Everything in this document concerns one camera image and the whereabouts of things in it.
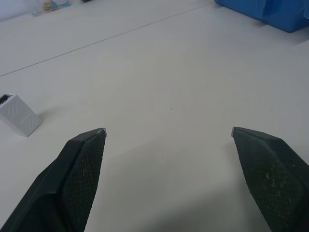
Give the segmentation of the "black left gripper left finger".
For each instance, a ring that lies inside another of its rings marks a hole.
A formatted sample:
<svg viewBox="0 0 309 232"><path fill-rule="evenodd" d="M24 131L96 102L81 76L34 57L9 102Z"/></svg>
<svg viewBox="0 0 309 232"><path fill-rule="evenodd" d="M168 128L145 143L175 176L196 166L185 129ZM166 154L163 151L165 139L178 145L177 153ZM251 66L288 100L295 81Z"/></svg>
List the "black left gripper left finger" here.
<svg viewBox="0 0 309 232"><path fill-rule="evenodd" d="M97 192L105 128L67 141L31 184L2 232L83 232Z"/></svg>

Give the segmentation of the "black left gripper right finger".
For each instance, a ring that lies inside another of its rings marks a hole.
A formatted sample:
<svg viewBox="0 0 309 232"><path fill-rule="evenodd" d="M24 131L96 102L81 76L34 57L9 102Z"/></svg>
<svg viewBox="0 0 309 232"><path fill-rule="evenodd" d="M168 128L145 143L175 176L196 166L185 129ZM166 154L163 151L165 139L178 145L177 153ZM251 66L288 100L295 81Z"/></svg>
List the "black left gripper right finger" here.
<svg viewBox="0 0 309 232"><path fill-rule="evenodd" d="M281 138L232 129L250 194L273 232L309 230L309 166Z"/></svg>

